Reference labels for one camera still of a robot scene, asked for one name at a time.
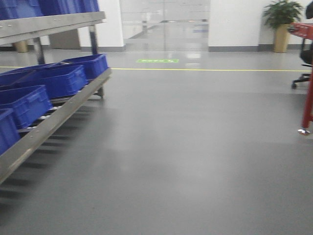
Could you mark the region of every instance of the glass door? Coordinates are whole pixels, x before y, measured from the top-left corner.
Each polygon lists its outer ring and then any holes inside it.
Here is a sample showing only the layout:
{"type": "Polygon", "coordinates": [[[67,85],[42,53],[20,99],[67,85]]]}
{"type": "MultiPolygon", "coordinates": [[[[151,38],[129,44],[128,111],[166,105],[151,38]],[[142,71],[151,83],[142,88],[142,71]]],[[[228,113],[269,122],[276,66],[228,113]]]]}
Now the glass door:
{"type": "Polygon", "coordinates": [[[121,0],[126,50],[205,50],[210,0],[121,0]]]}

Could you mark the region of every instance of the plastic crate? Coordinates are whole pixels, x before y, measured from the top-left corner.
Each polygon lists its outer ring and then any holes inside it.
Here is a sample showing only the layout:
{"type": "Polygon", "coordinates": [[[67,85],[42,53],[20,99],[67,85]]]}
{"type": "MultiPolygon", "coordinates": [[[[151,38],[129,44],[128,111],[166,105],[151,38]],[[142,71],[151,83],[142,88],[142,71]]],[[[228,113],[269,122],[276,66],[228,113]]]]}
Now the plastic crate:
{"type": "Polygon", "coordinates": [[[97,0],[79,0],[82,12],[99,11],[97,0]]]}
{"type": "Polygon", "coordinates": [[[80,1],[81,0],[67,0],[67,14],[81,13],[80,1]]]}
{"type": "Polygon", "coordinates": [[[0,109],[12,108],[18,129],[31,125],[52,108],[45,86],[34,86],[0,91],[0,109]]]}
{"type": "Polygon", "coordinates": [[[52,67],[62,68],[76,65],[84,66],[86,78],[89,82],[98,77],[108,68],[108,63],[105,54],[71,58],[64,60],[60,63],[53,64],[52,67]]]}
{"type": "Polygon", "coordinates": [[[45,16],[69,14],[67,0],[39,0],[39,5],[45,16]]]}
{"type": "Polygon", "coordinates": [[[38,0],[1,0],[0,20],[42,16],[38,0]]]}
{"type": "Polygon", "coordinates": [[[29,66],[29,67],[23,67],[23,68],[19,68],[19,69],[15,69],[15,70],[10,70],[7,72],[4,72],[2,74],[6,74],[6,73],[14,73],[14,72],[23,72],[23,71],[37,71],[37,70],[41,70],[47,67],[51,67],[51,65],[53,64],[44,64],[44,65],[35,65],[35,66],[29,66]]]}
{"type": "Polygon", "coordinates": [[[20,139],[12,113],[12,109],[0,109],[0,155],[20,139]]]}
{"type": "Polygon", "coordinates": [[[16,82],[21,78],[29,75],[31,71],[21,71],[14,73],[1,73],[0,74],[0,91],[13,89],[16,82]]]}
{"type": "Polygon", "coordinates": [[[77,94],[87,83],[84,67],[78,65],[37,71],[19,80],[16,85],[18,87],[45,85],[51,99],[77,94]]]}

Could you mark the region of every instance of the white pillar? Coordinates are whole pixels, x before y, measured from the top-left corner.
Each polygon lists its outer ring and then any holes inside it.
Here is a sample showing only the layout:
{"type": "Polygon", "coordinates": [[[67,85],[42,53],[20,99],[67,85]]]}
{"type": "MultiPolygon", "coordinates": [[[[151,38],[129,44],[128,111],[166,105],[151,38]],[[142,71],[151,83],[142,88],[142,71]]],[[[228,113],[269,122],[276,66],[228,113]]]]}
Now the white pillar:
{"type": "MultiPolygon", "coordinates": [[[[97,24],[98,46],[107,51],[121,51],[124,47],[119,0],[99,0],[100,11],[106,13],[105,23],[97,24]]],[[[88,28],[79,29],[81,47],[90,47],[88,28]]]]}

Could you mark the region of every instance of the tan plant pot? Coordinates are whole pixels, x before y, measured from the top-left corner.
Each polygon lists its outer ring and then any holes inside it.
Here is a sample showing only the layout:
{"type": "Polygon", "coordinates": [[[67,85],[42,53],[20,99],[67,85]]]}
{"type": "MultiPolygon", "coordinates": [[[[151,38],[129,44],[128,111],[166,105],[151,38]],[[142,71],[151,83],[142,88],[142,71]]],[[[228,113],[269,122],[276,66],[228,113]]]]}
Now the tan plant pot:
{"type": "Polygon", "coordinates": [[[20,42],[14,43],[14,46],[18,53],[28,52],[27,41],[20,41],[20,42]]]}
{"type": "Polygon", "coordinates": [[[289,24],[282,24],[275,32],[274,52],[284,53],[287,51],[290,34],[287,31],[289,24]]]}

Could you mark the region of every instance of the stainless steel shelving rack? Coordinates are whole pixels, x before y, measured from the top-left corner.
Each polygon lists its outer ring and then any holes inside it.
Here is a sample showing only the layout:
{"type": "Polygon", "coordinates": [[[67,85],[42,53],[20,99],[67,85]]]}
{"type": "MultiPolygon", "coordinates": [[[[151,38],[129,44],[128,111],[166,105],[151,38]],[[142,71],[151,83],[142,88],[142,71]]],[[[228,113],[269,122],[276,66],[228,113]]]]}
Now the stainless steel shelving rack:
{"type": "MultiPolygon", "coordinates": [[[[0,21],[0,45],[33,39],[38,64],[44,64],[41,36],[88,26],[92,53],[98,54],[95,25],[102,23],[103,19],[105,19],[104,12],[89,12],[0,21]]],[[[71,117],[91,95],[97,94],[103,97],[103,84],[110,78],[110,74],[111,69],[109,68],[78,94],[53,101],[54,103],[61,102],[58,109],[49,113],[48,118],[41,121],[15,145],[0,155],[0,184],[71,117]]]]}

